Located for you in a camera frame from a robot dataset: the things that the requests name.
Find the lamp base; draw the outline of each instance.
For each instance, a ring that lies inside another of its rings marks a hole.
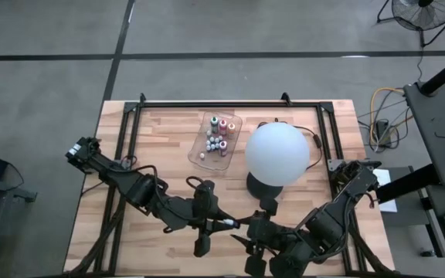
[[[246,176],[246,189],[256,199],[276,198],[282,191],[282,186],[270,186],[257,180],[251,173]]]

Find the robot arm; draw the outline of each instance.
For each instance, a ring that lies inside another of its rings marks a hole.
[[[269,261],[270,272],[274,277],[302,277],[308,263],[323,263],[347,248],[348,232],[352,233],[355,241],[360,241],[359,245],[365,254],[371,254],[367,259],[375,270],[389,271],[349,225],[349,212],[363,195],[378,186],[377,177],[360,162],[353,161],[341,164],[333,172],[331,180],[341,185],[341,191],[331,202],[313,209],[294,228],[270,221],[277,210],[274,200],[262,200],[260,207],[263,212],[256,211],[252,216],[238,220],[248,225],[248,239],[232,235],[246,247],[250,255],[246,261],[246,273],[255,277],[264,276],[267,263],[262,258],[266,249],[274,255]]]
[[[68,162],[84,173],[95,170],[99,179],[117,188],[126,201],[145,215],[152,214],[166,224],[164,233],[191,226],[199,229],[199,239],[195,242],[195,256],[204,256],[210,249],[209,236],[214,232],[238,229],[239,223],[221,210],[218,198],[214,195],[214,183],[197,177],[187,178],[187,183],[195,189],[193,198],[181,198],[166,194],[168,184],[157,177],[154,166],[144,166],[125,170],[120,164],[100,153],[96,138],[82,137],[67,153]],[[142,174],[140,170],[152,168],[153,175]],[[199,181],[194,186],[190,180]]]

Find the gray floor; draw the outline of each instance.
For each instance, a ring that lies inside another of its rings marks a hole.
[[[375,24],[382,3],[137,0],[124,53],[419,50],[416,33],[396,22]],[[126,6],[127,0],[0,0],[0,55],[111,54]],[[445,32],[426,49],[445,50]],[[123,61],[112,99],[136,100],[140,92],[151,100],[275,99],[288,92],[294,99],[353,99],[359,115],[368,112],[376,88],[416,81],[419,59]],[[83,182],[64,153],[94,133],[110,66],[111,61],[0,62],[0,158],[20,169],[26,188],[39,192],[34,204],[16,206],[15,226],[0,245],[0,277],[60,273]],[[444,67],[445,56],[424,57],[422,80]],[[393,94],[387,103],[399,100]],[[380,117],[393,120],[403,109],[400,104]],[[430,162],[420,142],[410,121],[398,149],[373,154],[367,148],[367,155],[387,167],[419,168]],[[445,276],[445,259],[417,256],[427,246],[424,230],[387,233],[397,270]]]

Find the black stand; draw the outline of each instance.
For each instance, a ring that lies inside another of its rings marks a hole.
[[[251,173],[246,176],[246,188],[248,192],[259,200],[266,198],[276,198],[282,191],[282,186],[270,186],[257,180]]]
[[[379,14],[377,14],[377,23],[386,22],[386,21],[395,19],[395,20],[401,20],[401,21],[405,22],[406,24],[411,25],[413,27],[413,30],[418,31],[420,33],[420,46],[422,48],[424,48],[425,46],[428,46],[430,43],[432,43],[434,40],[436,40],[437,37],[445,30],[445,25],[444,25],[444,27],[429,42],[425,43],[425,35],[423,34],[423,29],[421,29],[419,26],[415,26],[411,22],[409,22],[406,19],[401,18],[399,16],[393,16],[393,17],[390,17],[387,19],[380,18],[380,14],[384,10],[384,8],[386,8],[387,3],[389,3],[389,0],[386,0],[386,3],[384,3],[384,5],[382,6],[382,8],[379,11]]]

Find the power cord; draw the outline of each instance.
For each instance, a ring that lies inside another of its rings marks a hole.
[[[275,123],[279,122],[279,123],[285,123],[285,124],[287,124],[287,122],[285,122],[285,121],[281,121],[281,122],[280,122],[277,118],[274,118],[274,122],[275,122]],[[267,123],[267,122],[261,122],[261,123],[257,126],[257,128],[262,127],[264,124],[268,124],[268,123]],[[319,150],[319,152],[318,152],[318,153],[319,153],[319,158],[317,159],[316,162],[314,162],[313,164],[311,164],[311,165],[309,165],[309,166],[307,167],[307,170],[308,170],[308,169],[314,167],[315,165],[317,165],[317,164],[322,160],[322,142],[321,142],[321,138],[320,138],[318,135],[316,135],[316,133],[313,132],[310,128],[307,128],[307,127],[299,127],[299,126],[293,126],[293,127],[298,128],[298,129],[303,129],[303,130],[306,130],[306,131],[310,132],[310,133],[312,134],[312,138],[314,139],[315,146],[316,146],[317,149]]]

